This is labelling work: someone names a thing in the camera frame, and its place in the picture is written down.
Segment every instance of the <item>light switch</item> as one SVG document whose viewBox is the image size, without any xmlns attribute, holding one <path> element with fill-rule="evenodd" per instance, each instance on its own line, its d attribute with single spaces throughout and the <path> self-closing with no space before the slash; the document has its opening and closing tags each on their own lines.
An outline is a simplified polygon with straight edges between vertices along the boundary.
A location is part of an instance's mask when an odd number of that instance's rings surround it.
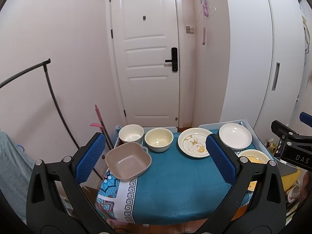
<svg viewBox="0 0 312 234">
<path fill-rule="evenodd" d="M 185 26 L 186 33 L 194 34 L 194 26 Z"/>
</svg>

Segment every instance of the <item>white plate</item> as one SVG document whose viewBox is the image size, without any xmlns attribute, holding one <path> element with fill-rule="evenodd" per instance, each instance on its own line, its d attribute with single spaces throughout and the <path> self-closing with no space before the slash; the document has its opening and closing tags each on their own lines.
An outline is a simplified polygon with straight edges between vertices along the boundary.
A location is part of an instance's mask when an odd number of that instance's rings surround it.
<svg viewBox="0 0 312 234">
<path fill-rule="evenodd" d="M 206 138 L 210 134 L 212 134 L 212 132 L 206 129 L 187 129 L 180 134 L 177 143 L 185 154 L 193 158 L 208 157 L 209 153 L 206 149 Z"/>
<path fill-rule="evenodd" d="M 219 129 L 221 141 L 233 150 L 242 150 L 252 143 L 252 135 L 246 127 L 235 123 L 224 124 Z"/>
</svg>

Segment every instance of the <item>gray cloth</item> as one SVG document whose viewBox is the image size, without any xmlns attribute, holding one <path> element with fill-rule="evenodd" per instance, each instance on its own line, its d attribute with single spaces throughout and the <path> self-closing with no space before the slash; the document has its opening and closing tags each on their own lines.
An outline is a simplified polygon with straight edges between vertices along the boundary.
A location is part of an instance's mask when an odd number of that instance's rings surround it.
<svg viewBox="0 0 312 234">
<path fill-rule="evenodd" d="M 0 131 L 0 189 L 22 221 L 26 222 L 26 198 L 35 161 Z"/>
</svg>

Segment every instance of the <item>wooden floor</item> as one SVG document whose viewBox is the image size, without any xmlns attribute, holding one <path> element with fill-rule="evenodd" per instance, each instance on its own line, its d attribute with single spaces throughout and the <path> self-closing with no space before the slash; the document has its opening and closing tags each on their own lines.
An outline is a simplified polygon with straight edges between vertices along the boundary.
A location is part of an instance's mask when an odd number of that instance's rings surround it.
<svg viewBox="0 0 312 234">
<path fill-rule="evenodd" d="M 142 224 L 116 225 L 116 232 L 133 234 L 177 234 L 177 233 L 193 233 L 206 221 L 206 219 L 191 221 L 177 225 L 150 225 L 144 227 Z"/>
<path fill-rule="evenodd" d="M 181 132 L 183 132 L 184 130 L 187 130 L 187 129 L 190 129 L 190 128 L 177 128 L 177 131 L 178 131 L 178 133 L 181 133 Z"/>
</svg>

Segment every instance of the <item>white door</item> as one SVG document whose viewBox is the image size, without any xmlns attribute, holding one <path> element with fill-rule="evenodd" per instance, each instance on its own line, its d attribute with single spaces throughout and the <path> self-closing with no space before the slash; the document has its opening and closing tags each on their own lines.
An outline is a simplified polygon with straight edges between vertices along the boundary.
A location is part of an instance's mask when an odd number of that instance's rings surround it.
<svg viewBox="0 0 312 234">
<path fill-rule="evenodd" d="M 175 0 L 111 0 L 111 19 L 127 122 L 177 127 L 179 68 L 165 62 L 178 53 Z"/>
<path fill-rule="evenodd" d="M 269 0 L 273 21 L 273 60 L 266 97 L 254 130 L 264 142 L 277 139 L 271 123 L 287 125 L 299 94 L 305 62 L 305 35 L 298 0 Z"/>
</svg>

